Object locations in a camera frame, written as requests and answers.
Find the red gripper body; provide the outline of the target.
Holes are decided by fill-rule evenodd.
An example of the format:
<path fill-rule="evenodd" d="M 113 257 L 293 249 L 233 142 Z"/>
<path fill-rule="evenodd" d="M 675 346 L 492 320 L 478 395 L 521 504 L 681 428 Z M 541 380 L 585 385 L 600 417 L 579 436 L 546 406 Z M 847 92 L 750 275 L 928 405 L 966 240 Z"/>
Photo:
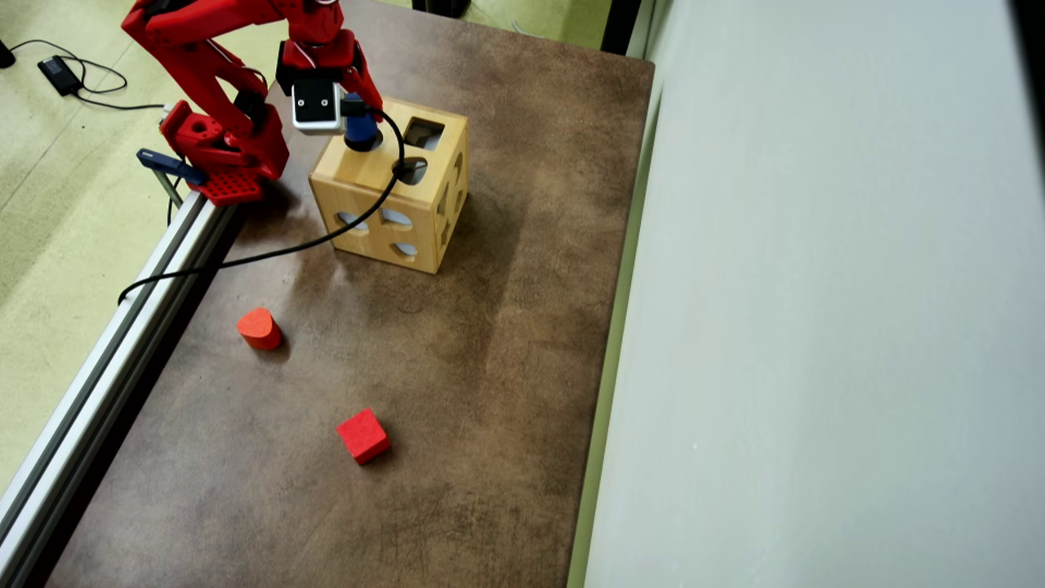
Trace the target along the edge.
<path fill-rule="evenodd" d="M 292 86 L 300 79 L 328 79 L 346 89 L 354 89 L 364 73 L 365 56 L 349 29 L 340 30 L 325 44 L 309 44 L 292 38 L 280 44 L 276 83 L 285 96 L 291 96 Z"/>

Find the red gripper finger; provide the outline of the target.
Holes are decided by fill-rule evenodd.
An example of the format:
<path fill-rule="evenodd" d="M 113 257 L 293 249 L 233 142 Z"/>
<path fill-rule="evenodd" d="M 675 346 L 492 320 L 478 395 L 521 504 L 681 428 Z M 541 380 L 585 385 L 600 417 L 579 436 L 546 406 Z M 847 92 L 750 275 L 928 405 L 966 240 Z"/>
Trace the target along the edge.
<path fill-rule="evenodd" d="M 376 116 L 378 123 L 382 122 L 382 97 L 373 83 L 368 66 L 350 65 L 346 68 L 346 94 L 347 96 L 357 96 L 363 104 L 367 105 Z"/>

